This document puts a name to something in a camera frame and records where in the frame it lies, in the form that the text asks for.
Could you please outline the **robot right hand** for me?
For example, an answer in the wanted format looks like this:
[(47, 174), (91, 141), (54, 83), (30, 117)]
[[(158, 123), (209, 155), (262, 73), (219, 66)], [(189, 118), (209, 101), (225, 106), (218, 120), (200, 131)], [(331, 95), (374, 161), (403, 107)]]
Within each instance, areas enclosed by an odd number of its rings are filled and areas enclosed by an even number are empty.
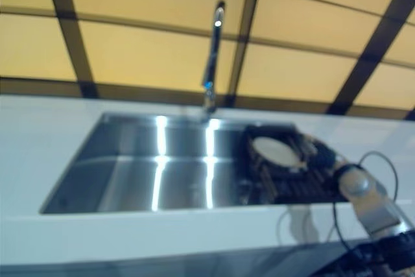
[(333, 170), (339, 154), (323, 141), (309, 135), (302, 136), (304, 157), (307, 167), (313, 170)]

